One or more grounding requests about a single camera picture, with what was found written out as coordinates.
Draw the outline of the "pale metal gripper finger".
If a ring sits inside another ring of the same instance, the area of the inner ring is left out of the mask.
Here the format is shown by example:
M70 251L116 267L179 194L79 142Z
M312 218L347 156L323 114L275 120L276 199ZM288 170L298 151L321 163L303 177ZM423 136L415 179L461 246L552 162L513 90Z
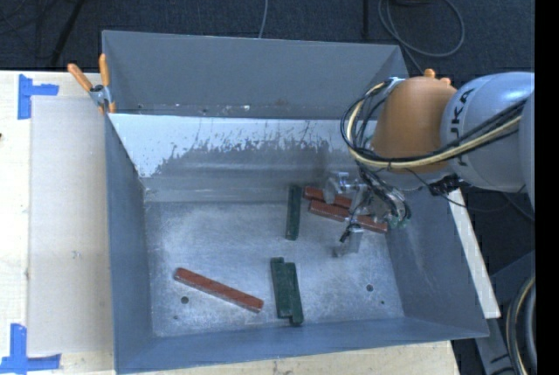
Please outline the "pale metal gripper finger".
M363 236L363 229L357 224L350 224L346 227L339 242L335 245L333 256L341 258L345 255L358 253Z
M332 172L326 179L322 194L328 205L346 203L348 198L349 173L345 171Z

